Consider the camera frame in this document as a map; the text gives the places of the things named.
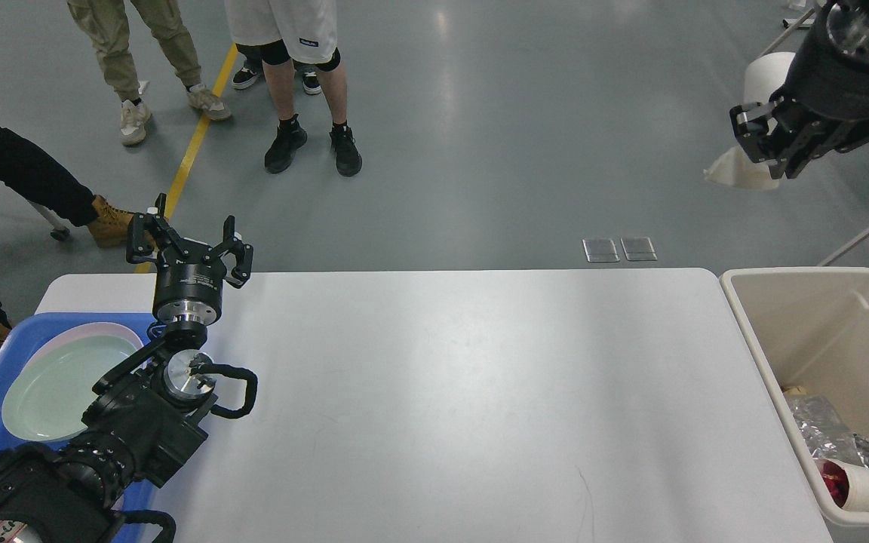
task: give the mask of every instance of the knee pad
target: knee pad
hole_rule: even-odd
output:
[[[290,53],[287,52],[287,46],[284,44],[284,41],[278,40],[273,42],[273,44],[259,46],[259,58],[262,58],[263,62],[268,63],[270,66],[277,66],[289,61]]]
[[[318,69],[322,72],[330,72],[331,69],[337,68],[338,65],[341,64],[341,49],[334,48],[334,55],[330,56],[330,60],[325,62],[324,64],[316,64]]]

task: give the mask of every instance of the beige plastic bin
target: beige plastic bin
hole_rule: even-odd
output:
[[[731,269],[720,282],[823,515],[869,528],[869,513],[832,501],[780,391],[824,395],[869,437],[869,268]]]

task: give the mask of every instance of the light green plate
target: light green plate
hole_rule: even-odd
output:
[[[2,423],[21,440],[68,440],[86,429],[93,384],[135,351],[124,338],[90,336],[34,357],[6,392]]]

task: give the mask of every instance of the white tabletop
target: white tabletop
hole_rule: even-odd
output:
[[[206,350],[261,388],[158,491],[177,541],[831,540],[709,271],[255,274],[224,295]],[[39,312],[151,304],[151,275],[68,275]]]

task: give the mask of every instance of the chair wheel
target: chair wheel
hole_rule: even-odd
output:
[[[63,228],[62,230],[59,230],[57,228],[52,232],[49,232],[49,236],[52,236],[53,240],[55,241],[69,240],[69,230],[68,228]]]

